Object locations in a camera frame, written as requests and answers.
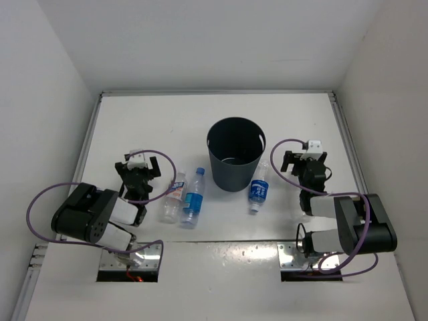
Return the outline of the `clear bottle orange blue label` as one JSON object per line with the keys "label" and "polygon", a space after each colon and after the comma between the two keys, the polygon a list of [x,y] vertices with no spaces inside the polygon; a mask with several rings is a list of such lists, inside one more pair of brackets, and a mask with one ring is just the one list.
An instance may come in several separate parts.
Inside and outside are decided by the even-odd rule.
{"label": "clear bottle orange blue label", "polygon": [[170,191],[165,196],[164,209],[160,217],[161,222],[174,224],[178,221],[186,190],[186,172],[179,170]]}

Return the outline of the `blue cap water bottle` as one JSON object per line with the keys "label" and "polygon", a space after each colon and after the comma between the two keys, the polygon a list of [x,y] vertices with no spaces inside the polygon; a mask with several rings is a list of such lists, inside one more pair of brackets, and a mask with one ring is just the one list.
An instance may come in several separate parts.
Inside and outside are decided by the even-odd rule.
{"label": "blue cap water bottle", "polygon": [[196,227],[203,196],[205,192],[205,169],[198,167],[195,176],[192,178],[183,203],[183,212],[180,218],[180,226],[184,229],[193,229]]}

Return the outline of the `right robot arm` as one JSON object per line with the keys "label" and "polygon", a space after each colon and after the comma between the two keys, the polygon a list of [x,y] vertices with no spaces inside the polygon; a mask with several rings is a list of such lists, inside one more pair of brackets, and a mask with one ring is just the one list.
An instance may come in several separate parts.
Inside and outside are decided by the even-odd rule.
{"label": "right robot arm", "polygon": [[281,172],[293,166],[292,175],[301,186],[322,193],[316,195],[300,191],[300,207],[311,217],[327,217],[336,220],[336,228],[326,231],[309,231],[302,240],[297,240],[298,250],[306,257],[322,253],[339,252],[350,255],[361,238],[364,241],[359,254],[392,252],[397,248],[397,234],[392,226],[380,197],[376,194],[362,197],[327,196],[325,183],[329,179],[328,167],[324,165],[327,153],[315,160],[303,153],[287,150]]}

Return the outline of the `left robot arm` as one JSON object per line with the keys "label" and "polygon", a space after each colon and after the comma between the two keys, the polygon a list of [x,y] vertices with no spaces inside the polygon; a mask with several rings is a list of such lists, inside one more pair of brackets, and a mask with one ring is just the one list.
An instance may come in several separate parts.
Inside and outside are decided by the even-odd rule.
{"label": "left robot arm", "polygon": [[156,157],[146,161],[143,153],[127,154],[115,169],[122,179],[119,191],[80,183],[53,215],[51,229],[120,254],[133,249],[136,236],[123,227],[142,223],[146,215],[142,202],[153,190],[149,182],[160,177],[161,171]]}

